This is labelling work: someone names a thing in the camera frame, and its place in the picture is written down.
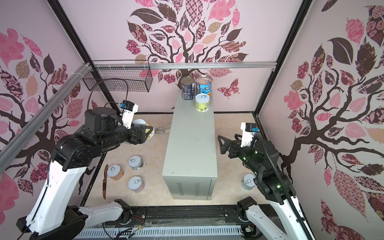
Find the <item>small yellow can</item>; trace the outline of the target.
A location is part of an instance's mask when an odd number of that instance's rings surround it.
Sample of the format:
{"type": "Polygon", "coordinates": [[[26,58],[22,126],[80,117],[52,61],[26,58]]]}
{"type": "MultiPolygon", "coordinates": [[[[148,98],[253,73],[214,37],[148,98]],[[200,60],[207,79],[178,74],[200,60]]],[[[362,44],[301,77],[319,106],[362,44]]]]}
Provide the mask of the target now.
{"type": "Polygon", "coordinates": [[[151,124],[147,123],[143,119],[136,119],[136,120],[133,121],[133,124],[134,124],[134,127],[143,128],[144,131],[146,129],[146,126],[152,126],[151,124]]]}

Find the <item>green short can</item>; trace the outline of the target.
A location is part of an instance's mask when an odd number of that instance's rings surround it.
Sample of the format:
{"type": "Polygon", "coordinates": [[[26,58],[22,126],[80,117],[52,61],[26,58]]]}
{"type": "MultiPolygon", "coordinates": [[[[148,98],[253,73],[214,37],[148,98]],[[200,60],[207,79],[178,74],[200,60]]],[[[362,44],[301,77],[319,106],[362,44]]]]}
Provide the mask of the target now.
{"type": "Polygon", "coordinates": [[[208,94],[198,94],[195,97],[196,110],[198,112],[206,112],[210,108],[210,96],[208,94]]]}

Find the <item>pink short can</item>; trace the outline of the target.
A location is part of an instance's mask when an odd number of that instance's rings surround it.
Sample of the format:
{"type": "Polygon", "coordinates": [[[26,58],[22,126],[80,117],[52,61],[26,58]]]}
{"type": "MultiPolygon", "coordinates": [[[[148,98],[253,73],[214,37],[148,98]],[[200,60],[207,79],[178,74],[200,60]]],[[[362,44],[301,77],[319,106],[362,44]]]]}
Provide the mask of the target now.
{"type": "Polygon", "coordinates": [[[140,193],[145,188],[145,182],[140,176],[133,176],[128,182],[128,187],[134,193],[140,193]]]}

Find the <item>blue chicken noodle soup can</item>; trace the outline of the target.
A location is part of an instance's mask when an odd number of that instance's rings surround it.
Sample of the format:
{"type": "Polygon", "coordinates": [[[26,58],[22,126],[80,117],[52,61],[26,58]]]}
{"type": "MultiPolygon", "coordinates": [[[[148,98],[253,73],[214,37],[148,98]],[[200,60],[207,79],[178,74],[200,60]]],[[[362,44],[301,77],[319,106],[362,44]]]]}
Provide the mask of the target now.
{"type": "Polygon", "coordinates": [[[212,95],[212,78],[207,75],[202,75],[196,79],[196,95],[207,94],[212,95]]]}

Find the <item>dark navy tall can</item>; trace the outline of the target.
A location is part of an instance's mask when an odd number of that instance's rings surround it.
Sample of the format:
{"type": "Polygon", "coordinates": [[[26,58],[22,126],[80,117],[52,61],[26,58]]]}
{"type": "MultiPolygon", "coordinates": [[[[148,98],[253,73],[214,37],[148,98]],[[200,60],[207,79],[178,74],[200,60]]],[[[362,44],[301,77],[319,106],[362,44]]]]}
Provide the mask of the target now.
{"type": "Polygon", "coordinates": [[[195,80],[192,77],[182,77],[180,83],[182,98],[184,100],[193,100],[195,97],[195,80]]]}

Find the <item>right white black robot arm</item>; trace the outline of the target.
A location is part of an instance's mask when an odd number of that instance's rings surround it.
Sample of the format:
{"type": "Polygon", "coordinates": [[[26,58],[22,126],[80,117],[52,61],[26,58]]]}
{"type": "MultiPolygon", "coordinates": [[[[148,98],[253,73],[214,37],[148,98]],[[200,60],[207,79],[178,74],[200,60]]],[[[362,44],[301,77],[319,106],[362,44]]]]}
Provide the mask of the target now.
{"type": "Polygon", "coordinates": [[[231,159],[240,159],[255,174],[258,190],[277,213],[280,229],[251,197],[238,202],[240,219],[252,223],[268,240],[313,240],[314,234],[303,214],[290,179],[278,168],[279,153],[272,142],[260,133],[253,133],[251,142],[242,146],[240,139],[218,136],[220,152],[231,159]]]}

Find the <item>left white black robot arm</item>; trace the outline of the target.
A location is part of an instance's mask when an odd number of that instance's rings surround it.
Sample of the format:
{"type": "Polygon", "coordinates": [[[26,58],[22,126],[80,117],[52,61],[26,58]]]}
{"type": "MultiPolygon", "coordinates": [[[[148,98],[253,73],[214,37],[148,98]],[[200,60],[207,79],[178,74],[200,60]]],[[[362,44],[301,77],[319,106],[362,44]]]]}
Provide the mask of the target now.
{"type": "Polygon", "coordinates": [[[93,159],[105,157],[123,143],[137,145],[148,139],[154,129],[134,126],[136,111],[137,106],[130,104],[121,112],[104,107],[85,112],[85,124],[57,142],[34,208],[17,221],[22,233],[30,233],[32,240],[72,240],[85,228],[131,220],[131,207],[121,199],[97,207],[70,206],[69,201],[93,159]]]}

